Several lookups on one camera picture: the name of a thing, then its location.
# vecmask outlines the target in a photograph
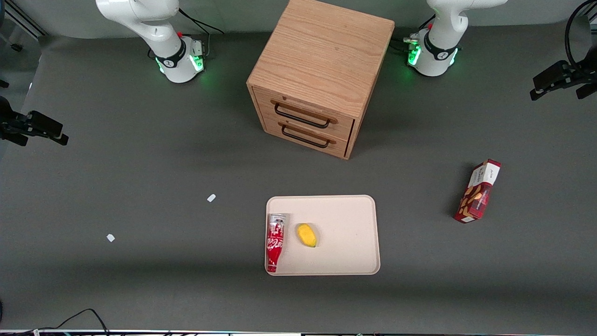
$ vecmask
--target red box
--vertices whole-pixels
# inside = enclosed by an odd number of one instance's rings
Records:
[[[454,219],[469,223],[483,217],[500,168],[501,163],[494,160],[487,160],[475,167]]]

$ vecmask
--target gray table surface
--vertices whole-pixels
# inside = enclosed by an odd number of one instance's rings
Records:
[[[2,326],[92,307],[112,329],[597,334],[597,95],[528,95],[562,32],[470,28],[440,78],[389,53],[349,161],[262,131],[245,80],[267,34],[214,36],[182,85],[141,39],[46,41],[24,109],[70,142],[0,163]],[[486,215],[460,224],[487,158]],[[321,194],[376,200],[376,275],[263,270],[267,200]]]

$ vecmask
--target coca-cola can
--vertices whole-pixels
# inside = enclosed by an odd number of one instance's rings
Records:
[[[286,225],[286,215],[283,213],[272,213],[269,215],[269,225],[267,228],[267,271],[276,272],[278,259],[282,253],[284,244],[284,226]]]

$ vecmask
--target black metal handle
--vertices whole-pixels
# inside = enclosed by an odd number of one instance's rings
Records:
[[[300,121],[301,123],[305,123],[305,124],[307,124],[309,126],[317,127],[319,129],[324,129],[324,128],[326,128],[326,127],[328,127],[330,125],[330,121],[331,121],[330,119],[328,119],[328,121],[326,121],[325,124],[322,125],[322,124],[314,123],[313,121],[309,121],[307,119],[302,119],[302,118],[299,118],[299,117],[295,117],[295,116],[293,116],[291,114],[287,114],[287,113],[281,112],[281,111],[278,110],[278,107],[280,107],[280,104],[276,103],[276,106],[274,106],[274,108],[273,108],[273,110],[276,111],[276,114],[281,115],[281,116],[286,117],[286,118],[289,118],[289,119],[292,119],[292,120]]]
[[[319,147],[319,148],[326,148],[326,147],[327,147],[327,146],[330,144],[330,141],[329,141],[329,140],[327,140],[327,141],[325,142],[325,145],[321,145],[320,143],[313,142],[313,141],[311,141],[311,140],[307,140],[307,139],[303,139],[303,138],[301,138],[300,136],[296,136],[296,135],[294,135],[294,134],[290,134],[290,133],[288,133],[288,132],[285,132],[285,131],[284,131],[285,129],[286,129],[286,125],[283,125],[283,126],[282,126],[282,134],[283,134],[283,135],[285,135],[285,136],[288,136],[289,138],[296,139],[296,140],[298,140],[298,141],[302,141],[302,142],[308,143],[309,145],[312,145],[312,146],[315,146],[315,147]]]

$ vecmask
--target wooden cabinet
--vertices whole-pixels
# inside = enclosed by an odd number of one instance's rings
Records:
[[[265,132],[348,159],[394,22],[290,0],[247,86]]]

